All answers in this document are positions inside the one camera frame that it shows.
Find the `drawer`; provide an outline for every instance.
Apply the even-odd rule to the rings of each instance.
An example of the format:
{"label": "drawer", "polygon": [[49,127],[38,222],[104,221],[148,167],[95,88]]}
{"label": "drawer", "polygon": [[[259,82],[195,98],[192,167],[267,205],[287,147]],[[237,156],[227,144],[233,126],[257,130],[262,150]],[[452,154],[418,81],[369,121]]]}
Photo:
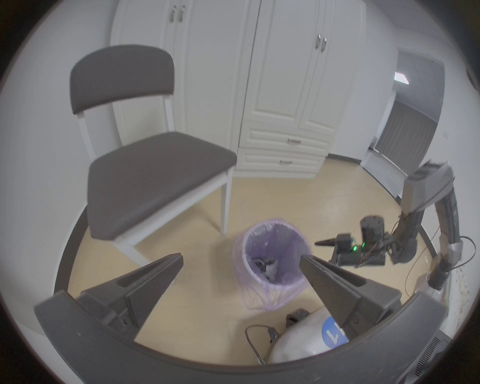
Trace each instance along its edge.
{"label": "drawer", "polygon": [[303,133],[291,128],[243,121],[240,147],[273,149],[327,156],[333,138],[317,133]]}
{"label": "drawer", "polygon": [[291,152],[239,148],[237,169],[286,172],[318,172],[325,157]]}

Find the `blue sticker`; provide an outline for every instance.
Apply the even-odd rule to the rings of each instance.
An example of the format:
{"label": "blue sticker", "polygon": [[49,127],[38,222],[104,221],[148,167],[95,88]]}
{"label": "blue sticker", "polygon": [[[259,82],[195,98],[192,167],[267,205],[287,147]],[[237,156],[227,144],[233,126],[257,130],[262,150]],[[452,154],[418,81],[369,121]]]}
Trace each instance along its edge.
{"label": "blue sticker", "polygon": [[322,325],[322,339],[329,348],[336,348],[348,342],[345,332],[338,326],[332,316],[326,319]]}

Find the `white wall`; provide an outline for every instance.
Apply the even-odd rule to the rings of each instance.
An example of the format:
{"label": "white wall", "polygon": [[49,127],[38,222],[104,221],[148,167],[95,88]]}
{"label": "white wall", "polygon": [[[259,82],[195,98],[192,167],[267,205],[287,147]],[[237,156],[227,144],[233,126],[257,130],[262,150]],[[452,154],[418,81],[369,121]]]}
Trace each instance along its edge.
{"label": "white wall", "polygon": [[[26,339],[67,384],[80,380],[44,336],[33,306],[52,295],[86,205],[89,160],[70,107],[70,70],[109,45],[116,5],[61,2],[21,48],[0,91],[0,292]],[[86,118],[98,154],[120,145],[111,106]]]}
{"label": "white wall", "polygon": [[[460,233],[470,236],[480,249],[480,95],[470,84],[460,55],[437,40],[412,31],[397,31],[399,50],[441,61],[445,66],[444,103],[425,161],[450,162],[454,175]],[[425,211],[422,226],[431,237],[438,228],[434,207]],[[438,234],[433,244],[439,250]],[[462,260],[473,253],[464,242]],[[452,274],[449,315],[444,332],[453,335],[463,323],[480,288],[480,255]]]}
{"label": "white wall", "polygon": [[395,28],[370,0],[365,47],[357,79],[330,150],[335,155],[362,159],[380,124],[392,92],[398,50]]}
{"label": "white wall", "polygon": [[377,138],[377,142],[382,136],[382,132],[387,125],[388,118],[390,117],[390,113],[392,112],[393,104],[395,103],[396,91],[392,90],[390,96],[387,101],[387,106],[385,107],[384,114],[382,115],[382,119],[380,120],[380,124],[378,124],[377,132],[375,132],[375,137]]}

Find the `trash bin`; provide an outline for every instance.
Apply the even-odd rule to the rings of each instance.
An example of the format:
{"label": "trash bin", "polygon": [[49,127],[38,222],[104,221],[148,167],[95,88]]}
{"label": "trash bin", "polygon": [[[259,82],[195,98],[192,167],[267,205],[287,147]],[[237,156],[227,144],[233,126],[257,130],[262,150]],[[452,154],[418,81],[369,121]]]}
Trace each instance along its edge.
{"label": "trash bin", "polygon": [[311,254],[307,239],[281,219],[249,228],[233,243],[237,286],[250,309],[274,311],[308,285],[300,270],[300,257]]}

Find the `ceiling light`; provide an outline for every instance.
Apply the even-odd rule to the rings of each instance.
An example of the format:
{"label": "ceiling light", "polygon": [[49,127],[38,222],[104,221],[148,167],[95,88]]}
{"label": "ceiling light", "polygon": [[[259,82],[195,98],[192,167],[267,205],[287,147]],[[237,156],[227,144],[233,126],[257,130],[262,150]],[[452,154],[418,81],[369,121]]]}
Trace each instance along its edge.
{"label": "ceiling light", "polygon": [[407,84],[407,85],[409,84],[407,78],[403,73],[395,72],[395,81],[398,81],[400,83]]}

